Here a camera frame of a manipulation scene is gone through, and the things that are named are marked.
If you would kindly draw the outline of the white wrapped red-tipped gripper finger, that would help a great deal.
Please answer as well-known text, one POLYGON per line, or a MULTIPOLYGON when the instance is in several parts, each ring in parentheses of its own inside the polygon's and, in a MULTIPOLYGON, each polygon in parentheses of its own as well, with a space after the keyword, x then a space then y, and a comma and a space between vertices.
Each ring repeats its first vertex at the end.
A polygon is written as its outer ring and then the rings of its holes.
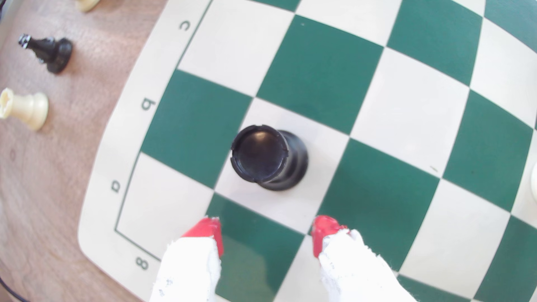
POLYGON ((216 301, 223 253, 219 217, 203 217, 168 245, 149 301, 216 301))
POLYGON ((312 243, 329 301, 416 301, 358 230, 320 215, 312 223, 312 243))

